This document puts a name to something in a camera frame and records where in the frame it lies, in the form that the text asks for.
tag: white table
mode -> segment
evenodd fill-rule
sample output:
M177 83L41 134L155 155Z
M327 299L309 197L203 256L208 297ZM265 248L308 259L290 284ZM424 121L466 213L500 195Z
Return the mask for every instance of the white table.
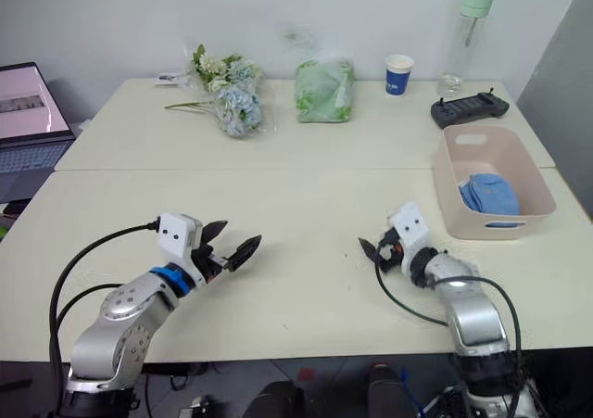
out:
M254 234L263 241L245 268L183 299L156 335L148 361L451 351L448 330L385 297L358 244L359 236L376 240L385 216L409 199L419 204L439 248L475 262L508 290L525 348L591 346L593 230L560 175L542 174L557 212L526 238L486 242L446 233L429 170L55 173L0 244L0 360L46 361L47 307L64 265L96 238L164 210L229 220L213 243L219 253ZM156 241L142 232L100 247L74 270L62 305L85 287L127 282L162 264ZM386 279L405 302L442 315L434 293L400 274ZM504 302L489 293L510 332ZM104 294L83 301L64 322L65 361Z
M519 134L536 165L554 161L500 82L469 82L465 95L488 91L511 104L500 120ZM210 115L165 110L191 100L181 89L128 80L57 164L58 170L362 170L430 169L441 130L430 115L433 82L411 82L401 97L383 82L356 82L353 119L297 122L294 82L269 80L262 91L267 131L248 140L221 134Z

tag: water bottle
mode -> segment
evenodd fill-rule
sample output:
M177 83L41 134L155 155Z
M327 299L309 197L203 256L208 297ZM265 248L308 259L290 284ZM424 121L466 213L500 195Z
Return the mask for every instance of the water bottle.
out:
M463 78L477 45L480 31L494 0L462 0L459 20L453 33L443 72L438 78L436 91L443 97L459 93Z

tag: laptop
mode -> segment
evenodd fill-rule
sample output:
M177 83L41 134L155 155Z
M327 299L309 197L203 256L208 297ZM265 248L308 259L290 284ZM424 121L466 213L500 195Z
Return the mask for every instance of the laptop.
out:
M74 140L35 63L0 67L0 203L32 198Z

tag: blue paper cup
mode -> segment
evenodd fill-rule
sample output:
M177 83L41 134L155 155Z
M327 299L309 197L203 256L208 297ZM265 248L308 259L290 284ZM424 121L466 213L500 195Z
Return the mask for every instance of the blue paper cup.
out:
M407 55L390 55L385 59L385 65L387 66L385 90L391 95L402 95L406 92L414 60Z

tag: black remote controller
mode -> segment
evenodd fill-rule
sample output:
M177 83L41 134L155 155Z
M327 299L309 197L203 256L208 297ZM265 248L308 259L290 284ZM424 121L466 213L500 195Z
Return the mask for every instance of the black remote controller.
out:
M480 92L459 100L443 101L441 98L430 107L430 113L441 129L486 117L502 117L509 110L509 103L493 95L492 91L494 88L488 93Z

